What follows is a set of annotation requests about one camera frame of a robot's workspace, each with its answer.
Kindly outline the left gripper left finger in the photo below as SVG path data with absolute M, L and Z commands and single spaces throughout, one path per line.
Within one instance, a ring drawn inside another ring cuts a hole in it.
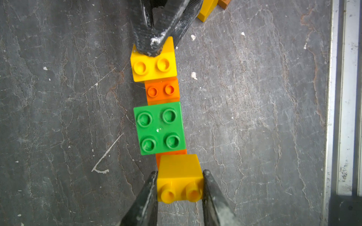
M 119 226 L 156 226 L 158 214 L 157 171 L 151 172 Z

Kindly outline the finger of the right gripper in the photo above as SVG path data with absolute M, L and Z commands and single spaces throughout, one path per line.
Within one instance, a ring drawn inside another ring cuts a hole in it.
M 184 10 L 180 20 L 172 30 L 170 36 L 173 38 L 174 46 L 176 47 L 184 36 L 190 25 L 198 16 L 203 0 L 190 0 L 186 9 Z
M 189 1 L 129 1 L 136 49 L 146 56 L 161 53 Z

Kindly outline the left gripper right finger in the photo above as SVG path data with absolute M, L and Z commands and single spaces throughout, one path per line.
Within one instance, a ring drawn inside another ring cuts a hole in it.
M 205 226 L 241 226 L 209 170 L 203 171 L 203 216 Z

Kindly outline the orange 2x4 lego plate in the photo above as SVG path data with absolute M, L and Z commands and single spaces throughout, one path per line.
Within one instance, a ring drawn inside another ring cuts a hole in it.
M 148 105 L 180 102 L 180 92 L 177 79 L 171 81 L 145 83 L 145 87 Z M 179 155 L 186 153 L 187 149 L 166 153 L 157 153 L 155 154 L 157 165 L 160 165 L 161 157 L 164 155 Z

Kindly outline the dark green lego brick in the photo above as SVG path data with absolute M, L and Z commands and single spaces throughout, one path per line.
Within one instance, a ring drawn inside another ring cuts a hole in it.
M 186 149 L 180 102 L 136 107 L 133 110 L 141 155 Z

